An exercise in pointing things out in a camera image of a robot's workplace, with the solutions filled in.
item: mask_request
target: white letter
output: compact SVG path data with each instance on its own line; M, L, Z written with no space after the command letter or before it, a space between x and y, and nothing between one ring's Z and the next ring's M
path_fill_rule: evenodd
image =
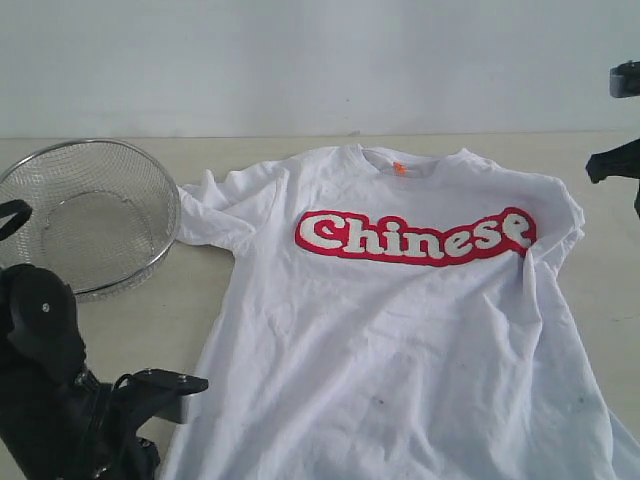
M529 221L517 213L510 213L504 217L502 221L502 231L507 238L524 248L531 246L531 240L522 236L522 234L528 232L530 228L531 225L529 225Z
M471 234L469 232L456 232L444 241L444 251L450 257L462 257L473 248L471 243L465 245L470 238Z
M384 249L380 246L378 232L374 232L373 230L362 230L364 222L357 218L347 218L347 223L349 223L349 243L344 248L343 252L364 253L365 249L362 247L362 239L365 239L367 253L372 253L374 255L384 253Z
M405 233L404 238L407 239L408 248L404 252L405 257L426 257L427 254L431 258L441 259L444 253L440 251L440 240L431 233ZM422 250L422 242L427 242L427 252Z
M476 225L476 228L473 229L473 236L481 239L476 240L476 247L487 250L499 245L502 236L500 232L493 230L497 226L498 222L495 220L487 220Z
M310 244L327 250L342 247L340 240L324 238L316 233L316 225L319 222L327 220L333 222L335 228L344 228L346 226L344 218L338 215L315 215L305 218L302 223L300 223L300 236Z
M387 239L387 250L384 252L387 255L402 255L400 250L400 224L397 222L387 222L388 232L384 232L382 235Z

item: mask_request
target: white t-shirt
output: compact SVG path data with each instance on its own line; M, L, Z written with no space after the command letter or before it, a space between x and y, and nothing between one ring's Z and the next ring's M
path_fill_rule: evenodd
M640 478L558 288L559 180L352 145L181 191L233 252L175 480Z

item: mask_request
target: shirt sleeve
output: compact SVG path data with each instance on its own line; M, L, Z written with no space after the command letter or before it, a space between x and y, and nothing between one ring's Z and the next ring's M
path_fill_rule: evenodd
M230 172L223 182L205 171L199 185L179 188L178 240L237 251L268 221L285 174L280 162Z

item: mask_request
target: white tabletop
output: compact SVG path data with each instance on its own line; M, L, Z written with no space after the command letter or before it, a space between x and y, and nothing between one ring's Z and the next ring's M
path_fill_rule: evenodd
M597 132L131 142L160 160L178 183L197 180L205 168L224 175L261 160L345 143L432 155L466 147L507 168L559 177L584 208L587 220L586 237L569 256L560 284L609 407L640 438L640 251L636 249L640 219L633 209L638 185L618 178L592 185L584 170L591 154L637 136L637 132ZM0 167L52 143L0 140ZM193 371L232 267L228 252L177 244L142 286L81 304L79 323L90 367L102 381L145 367ZM153 419L141 433L164 452L172 429ZM4 480L23 478L1 442L0 472Z

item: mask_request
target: wire mesh basket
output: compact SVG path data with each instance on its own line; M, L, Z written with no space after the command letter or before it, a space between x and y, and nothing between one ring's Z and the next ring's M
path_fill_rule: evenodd
M0 176L0 202L21 198L29 222L0 243L0 265L32 263L78 300L142 283L180 225L175 182L157 160L118 140L76 140L29 155Z

